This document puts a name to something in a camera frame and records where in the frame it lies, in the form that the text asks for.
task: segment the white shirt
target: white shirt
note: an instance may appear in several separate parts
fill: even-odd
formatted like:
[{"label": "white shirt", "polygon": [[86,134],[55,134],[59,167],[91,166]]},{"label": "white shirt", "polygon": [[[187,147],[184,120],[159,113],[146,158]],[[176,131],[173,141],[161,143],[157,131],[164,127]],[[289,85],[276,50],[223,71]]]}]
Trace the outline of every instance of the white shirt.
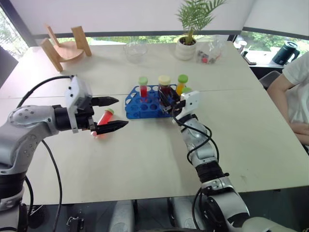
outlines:
[{"label": "white shirt", "polygon": [[290,122],[309,124],[309,52],[286,65],[282,72],[295,85],[286,91]]}]

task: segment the chair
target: chair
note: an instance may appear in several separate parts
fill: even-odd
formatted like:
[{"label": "chair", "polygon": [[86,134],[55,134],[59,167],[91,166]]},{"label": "chair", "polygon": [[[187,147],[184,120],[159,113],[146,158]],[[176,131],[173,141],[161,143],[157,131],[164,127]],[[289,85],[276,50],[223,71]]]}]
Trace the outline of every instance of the chair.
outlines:
[{"label": "chair", "polygon": [[17,64],[18,61],[0,46],[0,87]]},{"label": "chair", "polygon": [[63,71],[61,66],[61,62],[69,62],[80,57],[85,51],[87,56],[91,56],[91,51],[86,40],[85,33],[81,26],[71,28],[75,41],[67,41],[63,43],[59,43],[57,40],[53,30],[49,25],[45,25],[48,31],[48,34],[52,41],[54,42],[54,46],[49,41],[49,39],[44,39],[41,43],[41,47],[44,52],[47,54],[48,58],[57,69],[57,71]]},{"label": "chair", "polygon": [[271,71],[270,73],[263,76],[259,81],[263,85],[264,89],[268,89],[271,83],[280,76],[280,72],[278,71]]}]

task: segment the wooden stand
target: wooden stand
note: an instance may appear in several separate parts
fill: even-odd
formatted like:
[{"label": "wooden stand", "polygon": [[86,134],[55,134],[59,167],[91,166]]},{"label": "wooden stand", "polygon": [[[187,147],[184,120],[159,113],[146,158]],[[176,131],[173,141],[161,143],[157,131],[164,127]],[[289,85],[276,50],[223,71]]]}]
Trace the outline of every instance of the wooden stand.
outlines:
[{"label": "wooden stand", "polygon": [[91,56],[91,50],[89,48],[85,33],[81,26],[71,28],[75,38],[75,42],[69,41],[63,43],[59,43],[55,34],[53,33],[53,30],[49,25],[45,26],[47,28],[50,38],[55,45],[53,46],[49,39],[44,39],[41,43],[41,47],[43,48],[44,52],[47,54],[48,58],[53,63],[57,71],[63,71],[60,62],[68,62],[75,60],[80,57],[84,51],[88,57]]}]

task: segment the test tube cap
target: test tube cap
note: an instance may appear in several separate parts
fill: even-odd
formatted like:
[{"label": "test tube cap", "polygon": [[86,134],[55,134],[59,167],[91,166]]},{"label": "test tube cap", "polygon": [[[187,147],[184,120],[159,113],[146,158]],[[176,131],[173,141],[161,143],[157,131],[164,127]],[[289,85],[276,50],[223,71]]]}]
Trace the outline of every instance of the test tube cap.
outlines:
[{"label": "test tube cap", "polygon": [[111,112],[112,115],[114,114],[114,110],[112,110],[111,108],[108,108],[108,109],[106,109],[105,111]]},{"label": "test tube cap", "polygon": [[170,84],[170,76],[167,75],[159,76],[159,84],[163,86],[168,86]]},{"label": "test tube cap", "polygon": [[188,76],[185,74],[181,74],[178,76],[178,82],[179,83],[187,83],[188,82]]},{"label": "test tube cap", "polygon": [[191,91],[192,91],[191,88],[188,88],[188,87],[183,88],[183,93],[188,93],[188,92],[191,92]]},{"label": "test tube cap", "polygon": [[140,86],[146,86],[147,83],[148,83],[147,77],[141,76],[141,77],[139,78],[139,85],[140,85]]}]

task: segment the potted plant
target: potted plant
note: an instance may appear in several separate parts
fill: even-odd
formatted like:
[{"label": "potted plant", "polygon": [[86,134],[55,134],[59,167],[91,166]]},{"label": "potted plant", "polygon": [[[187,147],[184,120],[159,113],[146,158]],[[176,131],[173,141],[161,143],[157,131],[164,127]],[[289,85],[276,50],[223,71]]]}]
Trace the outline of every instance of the potted plant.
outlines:
[{"label": "potted plant", "polygon": [[176,15],[183,24],[183,30],[188,33],[176,43],[175,56],[178,59],[189,60],[193,57],[197,45],[193,35],[213,20],[212,11],[225,2],[226,0],[186,0],[181,5]]}]

